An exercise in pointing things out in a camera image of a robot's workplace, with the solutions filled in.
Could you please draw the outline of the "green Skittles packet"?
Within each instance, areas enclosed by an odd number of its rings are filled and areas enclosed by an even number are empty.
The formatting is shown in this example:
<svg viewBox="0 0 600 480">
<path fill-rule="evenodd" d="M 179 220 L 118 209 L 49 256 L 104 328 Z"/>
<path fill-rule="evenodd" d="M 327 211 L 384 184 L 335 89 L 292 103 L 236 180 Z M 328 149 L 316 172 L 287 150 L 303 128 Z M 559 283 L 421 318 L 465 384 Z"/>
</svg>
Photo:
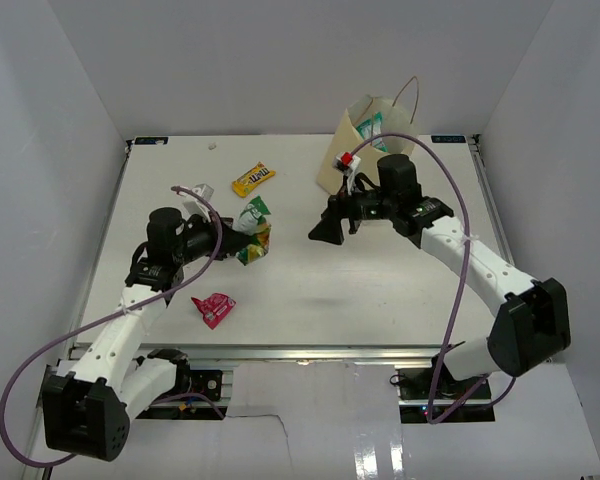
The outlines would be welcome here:
<svg viewBox="0 0 600 480">
<path fill-rule="evenodd" d="M 236 258 L 248 265 L 269 253 L 271 224 L 268 206 L 260 196 L 253 197 L 234 222 L 233 229 L 249 237 L 249 243 L 242 248 Z"/>
</svg>

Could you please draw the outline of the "pink candy packet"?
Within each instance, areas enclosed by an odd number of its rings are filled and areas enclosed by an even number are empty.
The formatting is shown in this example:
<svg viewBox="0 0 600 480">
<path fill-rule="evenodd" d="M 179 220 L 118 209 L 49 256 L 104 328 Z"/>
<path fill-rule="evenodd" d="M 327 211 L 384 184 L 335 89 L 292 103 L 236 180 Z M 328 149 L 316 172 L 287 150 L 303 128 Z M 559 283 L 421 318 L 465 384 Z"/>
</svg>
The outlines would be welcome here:
<svg viewBox="0 0 600 480">
<path fill-rule="evenodd" d="M 202 315 L 205 325 L 211 330 L 214 330 L 236 305 L 231 297 L 223 293 L 213 293 L 206 299 L 192 297 L 191 301 Z"/>
</svg>

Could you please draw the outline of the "teal candy bag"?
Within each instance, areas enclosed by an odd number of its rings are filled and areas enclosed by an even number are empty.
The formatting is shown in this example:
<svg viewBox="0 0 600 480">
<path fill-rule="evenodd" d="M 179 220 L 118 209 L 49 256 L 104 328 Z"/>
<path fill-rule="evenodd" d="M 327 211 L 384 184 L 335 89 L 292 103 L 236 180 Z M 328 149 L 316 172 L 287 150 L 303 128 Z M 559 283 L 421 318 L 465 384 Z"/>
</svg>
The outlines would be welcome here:
<svg viewBox="0 0 600 480">
<path fill-rule="evenodd" d="M 363 140 L 375 137 L 381 134 L 381 127 L 383 123 L 383 115 L 381 112 L 375 112 L 371 114 L 365 120 L 360 121 L 356 125 L 356 130 Z M 370 145 L 382 152 L 387 152 L 387 147 L 382 138 L 374 139 Z"/>
</svg>

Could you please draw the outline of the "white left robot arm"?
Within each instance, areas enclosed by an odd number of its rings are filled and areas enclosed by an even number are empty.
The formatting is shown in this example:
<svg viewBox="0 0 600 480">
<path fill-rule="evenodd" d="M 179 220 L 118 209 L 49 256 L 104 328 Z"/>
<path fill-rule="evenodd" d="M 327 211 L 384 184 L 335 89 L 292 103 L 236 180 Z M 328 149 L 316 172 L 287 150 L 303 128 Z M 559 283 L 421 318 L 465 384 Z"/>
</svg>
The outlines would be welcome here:
<svg viewBox="0 0 600 480">
<path fill-rule="evenodd" d="M 150 213 L 146 235 L 132 256 L 115 318 L 65 375 L 43 386 L 45 440 L 53 450 L 112 461 L 131 422 L 153 401 L 189 392 L 192 377 L 181 353 L 152 353 L 131 371 L 134 355 L 182 285 L 187 264 L 234 256 L 251 240 L 234 220 L 184 218 L 173 207 Z"/>
</svg>

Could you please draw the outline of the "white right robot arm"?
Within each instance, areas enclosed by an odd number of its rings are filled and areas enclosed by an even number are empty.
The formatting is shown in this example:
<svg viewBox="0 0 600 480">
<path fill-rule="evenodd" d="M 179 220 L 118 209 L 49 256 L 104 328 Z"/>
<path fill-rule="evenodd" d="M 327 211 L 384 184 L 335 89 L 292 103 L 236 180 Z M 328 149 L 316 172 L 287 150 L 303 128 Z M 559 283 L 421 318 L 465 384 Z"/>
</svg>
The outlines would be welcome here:
<svg viewBox="0 0 600 480">
<path fill-rule="evenodd" d="M 342 223 L 355 234 L 364 221 L 387 220 L 416 247 L 441 261 L 476 293 L 494 316 L 488 335 L 449 346 L 431 374 L 433 390 L 452 399 L 468 379 L 504 372 L 517 378 L 566 350 L 571 344 L 567 293 L 553 278 L 535 279 L 506 262 L 479 240 L 471 239 L 453 210 L 425 196 L 415 164 L 404 154 L 382 157 L 373 183 L 359 169 L 359 157 L 343 152 L 332 167 L 342 185 L 331 195 L 311 240 L 340 245 Z"/>
</svg>

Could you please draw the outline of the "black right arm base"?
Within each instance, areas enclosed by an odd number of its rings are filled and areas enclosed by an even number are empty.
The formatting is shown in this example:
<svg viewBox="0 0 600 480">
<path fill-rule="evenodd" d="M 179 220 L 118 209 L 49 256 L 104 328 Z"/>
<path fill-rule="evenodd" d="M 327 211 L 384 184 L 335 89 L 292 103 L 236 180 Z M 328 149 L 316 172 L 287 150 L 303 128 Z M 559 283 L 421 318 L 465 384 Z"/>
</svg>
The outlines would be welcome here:
<svg viewBox="0 0 600 480">
<path fill-rule="evenodd" d="M 426 424 L 428 417 L 428 397 L 433 368 L 398 369 L 389 383 L 396 388 L 399 397 L 399 410 L 402 424 Z M 463 381 L 447 380 L 440 377 L 433 402 L 435 417 L 442 415 L 454 401 L 464 395 L 478 378 Z M 485 381 L 466 401 L 446 419 L 447 423 L 489 423 L 495 421 L 492 392 Z"/>
</svg>

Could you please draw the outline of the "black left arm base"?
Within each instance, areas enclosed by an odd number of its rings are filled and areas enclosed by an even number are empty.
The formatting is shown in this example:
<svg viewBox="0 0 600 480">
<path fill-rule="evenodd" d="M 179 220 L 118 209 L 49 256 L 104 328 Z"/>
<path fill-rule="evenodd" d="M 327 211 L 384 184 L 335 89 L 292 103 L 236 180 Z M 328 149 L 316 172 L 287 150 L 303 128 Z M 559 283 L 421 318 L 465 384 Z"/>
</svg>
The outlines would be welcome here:
<svg viewBox="0 0 600 480">
<path fill-rule="evenodd" d="M 188 356 L 176 349 L 156 349 L 149 358 L 168 362 L 175 368 L 173 385 L 153 401 L 151 406 L 179 403 L 178 410 L 213 411 L 218 419 L 225 417 L 217 402 L 221 399 L 223 373 L 221 370 L 198 370 L 191 366 Z"/>
</svg>

